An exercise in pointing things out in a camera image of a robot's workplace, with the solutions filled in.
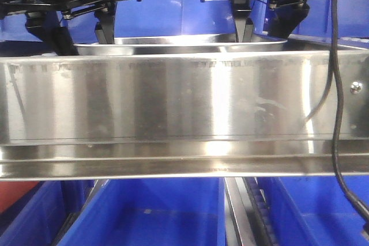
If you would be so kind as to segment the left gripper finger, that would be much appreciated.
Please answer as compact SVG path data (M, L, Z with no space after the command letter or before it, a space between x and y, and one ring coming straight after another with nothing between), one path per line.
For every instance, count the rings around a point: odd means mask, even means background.
M97 18L95 35L100 44L115 44L116 2L107 2L105 6L94 12Z
M26 13L27 31L50 46L59 56L78 55L67 27L60 25L56 11Z

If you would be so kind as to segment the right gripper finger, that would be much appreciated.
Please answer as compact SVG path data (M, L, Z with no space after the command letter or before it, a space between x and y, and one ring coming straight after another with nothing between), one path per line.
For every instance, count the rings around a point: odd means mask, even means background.
M254 24L249 17L251 7L249 0L232 0L232 15L236 28L238 42L251 42L254 32Z
M287 39L295 28L308 16L310 7L306 2L277 7L268 19L268 35Z

